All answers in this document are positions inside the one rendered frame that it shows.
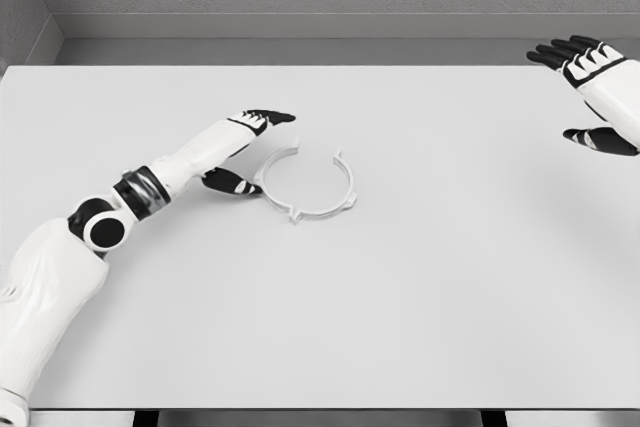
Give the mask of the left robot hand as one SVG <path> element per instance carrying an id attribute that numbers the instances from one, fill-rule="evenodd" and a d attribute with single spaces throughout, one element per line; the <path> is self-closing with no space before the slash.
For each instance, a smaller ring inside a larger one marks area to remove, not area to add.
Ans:
<path id="1" fill-rule="evenodd" d="M 221 164 L 246 149 L 267 129 L 295 120 L 296 116 L 289 113 L 250 109 L 214 124 L 211 144 L 214 147 L 213 168 L 202 174 L 203 185 L 236 196 L 260 195 L 263 192 L 260 186 L 221 167 Z"/>

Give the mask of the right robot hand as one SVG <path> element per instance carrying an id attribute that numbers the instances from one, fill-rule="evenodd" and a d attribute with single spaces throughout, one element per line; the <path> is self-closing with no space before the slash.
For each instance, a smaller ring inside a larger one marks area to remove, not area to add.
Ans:
<path id="1" fill-rule="evenodd" d="M 640 156 L 640 61 L 603 40 L 573 35 L 553 39 L 526 58 L 560 75 L 605 127 L 571 128 L 563 137 L 592 151 Z"/>

